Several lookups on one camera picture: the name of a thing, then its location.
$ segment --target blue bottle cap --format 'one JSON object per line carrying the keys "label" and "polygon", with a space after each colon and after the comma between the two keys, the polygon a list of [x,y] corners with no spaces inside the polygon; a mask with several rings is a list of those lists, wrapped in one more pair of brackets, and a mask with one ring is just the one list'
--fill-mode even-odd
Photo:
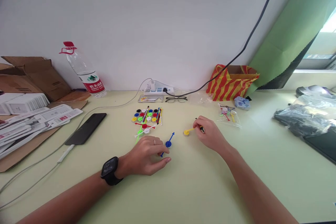
{"label": "blue bottle cap", "polygon": [[167,141],[167,142],[166,142],[166,147],[167,147],[167,148],[170,148],[171,146],[172,146],[172,143],[169,142],[169,141]]}

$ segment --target wrist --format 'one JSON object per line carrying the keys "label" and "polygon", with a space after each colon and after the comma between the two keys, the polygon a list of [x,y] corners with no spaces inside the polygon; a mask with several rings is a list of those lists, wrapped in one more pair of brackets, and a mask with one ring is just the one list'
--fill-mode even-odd
{"label": "wrist", "polygon": [[117,179],[123,179],[129,175],[129,169],[127,166],[127,156],[121,156],[118,158],[118,167],[114,175]]}
{"label": "wrist", "polygon": [[226,163],[230,159],[232,159],[237,152],[238,151],[235,148],[233,148],[229,143],[223,145],[223,147],[220,148],[219,151],[217,151],[217,153],[224,159]]}

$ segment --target cardboard box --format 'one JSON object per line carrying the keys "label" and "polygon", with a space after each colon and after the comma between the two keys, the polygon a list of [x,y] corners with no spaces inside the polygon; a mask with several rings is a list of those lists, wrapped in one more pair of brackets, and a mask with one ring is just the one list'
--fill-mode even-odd
{"label": "cardboard box", "polygon": [[6,93],[45,93],[56,101],[70,93],[70,87],[43,57],[2,56],[11,65],[0,63],[0,90]]}

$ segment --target hand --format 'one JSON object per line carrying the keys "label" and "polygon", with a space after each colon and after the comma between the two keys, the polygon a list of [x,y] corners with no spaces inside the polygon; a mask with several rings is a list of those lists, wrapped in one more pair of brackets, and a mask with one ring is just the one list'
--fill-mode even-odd
{"label": "hand", "polygon": [[193,124],[198,139],[208,148],[221,153],[227,146],[230,146],[222,133],[219,131],[217,125],[210,119],[199,116]]}
{"label": "hand", "polygon": [[154,154],[160,156],[162,152],[169,154],[168,148],[163,145],[160,138],[144,136],[130,152],[119,158],[118,168],[114,174],[118,179],[131,174],[153,175],[171,161],[170,157],[165,157],[157,163],[152,162],[151,156]]}

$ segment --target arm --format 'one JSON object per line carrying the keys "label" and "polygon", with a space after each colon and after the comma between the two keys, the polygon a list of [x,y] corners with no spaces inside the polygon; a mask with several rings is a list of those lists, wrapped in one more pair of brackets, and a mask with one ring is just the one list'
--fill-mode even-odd
{"label": "arm", "polygon": [[[199,129],[199,125],[204,127],[204,133]],[[193,126],[200,141],[216,151],[227,163],[255,223],[298,224],[290,212],[246,164],[239,152],[225,140],[213,121],[199,116]]]}
{"label": "arm", "polygon": [[[153,154],[162,152],[169,153],[169,150],[159,138],[144,136],[129,153],[119,158],[114,174],[118,179],[131,174],[152,175],[171,160],[166,157],[157,163],[151,161]],[[111,186],[97,172],[36,209],[18,224],[76,223],[110,189]]]}

